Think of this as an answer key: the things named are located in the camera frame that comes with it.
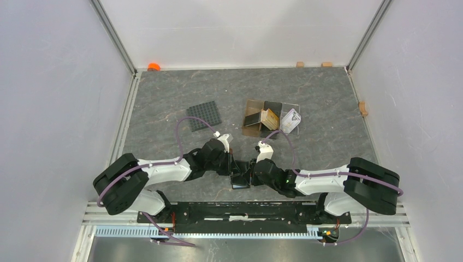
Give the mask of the black card holder wallet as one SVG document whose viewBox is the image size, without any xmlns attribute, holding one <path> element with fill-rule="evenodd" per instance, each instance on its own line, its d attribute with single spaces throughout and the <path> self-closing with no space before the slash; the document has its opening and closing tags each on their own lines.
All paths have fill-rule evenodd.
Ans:
<svg viewBox="0 0 463 262">
<path fill-rule="evenodd" d="M 232 189 L 247 189 L 250 188 L 248 182 L 246 181 L 246 171 L 249 167 L 250 162 L 243 160 L 236 160 L 237 165 L 241 170 L 241 175 L 230 177 Z"/>
</svg>

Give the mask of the black credit card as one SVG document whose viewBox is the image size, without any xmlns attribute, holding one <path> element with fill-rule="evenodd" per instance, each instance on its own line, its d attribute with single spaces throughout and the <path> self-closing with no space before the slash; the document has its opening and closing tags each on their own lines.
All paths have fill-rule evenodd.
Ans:
<svg viewBox="0 0 463 262">
<path fill-rule="evenodd" d="M 252 126 L 255 124 L 260 124 L 260 119 L 261 119 L 261 112 L 256 112 L 254 114 L 245 116 L 244 118 L 244 127 Z"/>
</svg>

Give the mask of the amber and black organizer box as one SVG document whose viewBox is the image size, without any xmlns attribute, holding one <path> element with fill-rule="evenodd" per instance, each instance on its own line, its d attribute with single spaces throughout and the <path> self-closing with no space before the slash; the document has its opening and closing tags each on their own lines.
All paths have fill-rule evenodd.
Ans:
<svg viewBox="0 0 463 262">
<path fill-rule="evenodd" d="M 248 99 L 242 122 L 242 135 L 264 138 L 280 130 L 283 104 L 279 102 Z"/>
</svg>

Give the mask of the orange card stack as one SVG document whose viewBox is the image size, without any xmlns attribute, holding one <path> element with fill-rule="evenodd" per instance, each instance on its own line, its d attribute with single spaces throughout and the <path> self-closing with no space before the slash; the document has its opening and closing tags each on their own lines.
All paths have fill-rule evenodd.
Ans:
<svg viewBox="0 0 463 262">
<path fill-rule="evenodd" d="M 270 108 L 261 111 L 260 122 L 269 130 L 278 130 L 280 126 L 279 117 Z"/>
</svg>

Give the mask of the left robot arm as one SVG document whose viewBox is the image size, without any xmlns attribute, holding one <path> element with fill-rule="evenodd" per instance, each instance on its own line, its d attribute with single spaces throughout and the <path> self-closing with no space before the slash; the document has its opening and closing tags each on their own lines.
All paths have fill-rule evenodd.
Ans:
<svg viewBox="0 0 463 262">
<path fill-rule="evenodd" d="M 170 181 L 185 182 L 198 179 L 208 171 L 227 176 L 231 173 L 232 155 L 230 134 L 206 142 L 179 159 L 143 160 L 125 153 L 110 164 L 93 181 L 98 194 L 97 205 L 109 215 L 126 210 L 150 214 L 158 222 L 171 217 L 171 207 L 160 191 L 147 187 Z"/>
</svg>

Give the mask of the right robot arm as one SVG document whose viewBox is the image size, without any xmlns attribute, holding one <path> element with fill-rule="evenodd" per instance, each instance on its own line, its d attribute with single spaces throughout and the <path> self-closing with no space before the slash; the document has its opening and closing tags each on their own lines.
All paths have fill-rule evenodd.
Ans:
<svg viewBox="0 0 463 262">
<path fill-rule="evenodd" d="M 323 223 L 346 212 L 367 209 L 395 215 L 397 199 L 403 194 L 397 173 L 360 157 L 334 169 L 283 170 L 270 159 L 252 164 L 251 183 L 266 185 L 287 198 L 319 194 L 315 214 Z"/>
</svg>

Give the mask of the dark grey stud baseplate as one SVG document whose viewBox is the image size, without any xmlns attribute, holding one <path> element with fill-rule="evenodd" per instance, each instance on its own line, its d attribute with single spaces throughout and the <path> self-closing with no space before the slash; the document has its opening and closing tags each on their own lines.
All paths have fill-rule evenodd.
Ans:
<svg viewBox="0 0 463 262">
<path fill-rule="evenodd" d="M 204 120 L 210 126 L 214 127 L 222 123 L 222 118 L 215 101 L 210 101 L 188 107 L 186 114 L 189 117 L 196 117 Z M 199 120 L 189 118 L 189 127 L 192 132 L 208 128 L 208 126 Z"/>
</svg>

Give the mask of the curved wooden piece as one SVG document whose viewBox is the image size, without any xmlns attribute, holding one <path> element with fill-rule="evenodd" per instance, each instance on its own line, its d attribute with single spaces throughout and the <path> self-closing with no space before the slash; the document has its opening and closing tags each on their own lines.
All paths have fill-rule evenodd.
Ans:
<svg viewBox="0 0 463 262">
<path fill-rule="evenodd" d="M 367 111 L 365 101 L 360 101 L 358 103 L 358 108 L 362 117 L 368 116 L 369 112 Z"/>
</svg>

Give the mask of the orange round cap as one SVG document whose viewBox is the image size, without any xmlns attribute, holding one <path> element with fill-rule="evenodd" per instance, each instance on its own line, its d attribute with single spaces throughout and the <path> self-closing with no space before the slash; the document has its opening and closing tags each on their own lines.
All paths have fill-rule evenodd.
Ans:
<svg viewBox="0 0 463 262">
<path fill-rule="evenodd" d="M 147 66 L 147 71 L 160 71 L 161 67 L 157 63 L 149 63 Z"/>
</svg>

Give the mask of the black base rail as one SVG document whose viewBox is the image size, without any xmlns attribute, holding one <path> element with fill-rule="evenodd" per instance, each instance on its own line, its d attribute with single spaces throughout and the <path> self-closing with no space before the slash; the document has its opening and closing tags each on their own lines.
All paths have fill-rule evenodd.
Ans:
<svg viewBox="0 0 463 262">
<path fill-rule="evenodd" d="M 152 217 L 172 224 L 175 233 L 304 233 L 308 225 L 350 224 L 322 210 L 314 201 L 177 202 Z"/>
</svg>

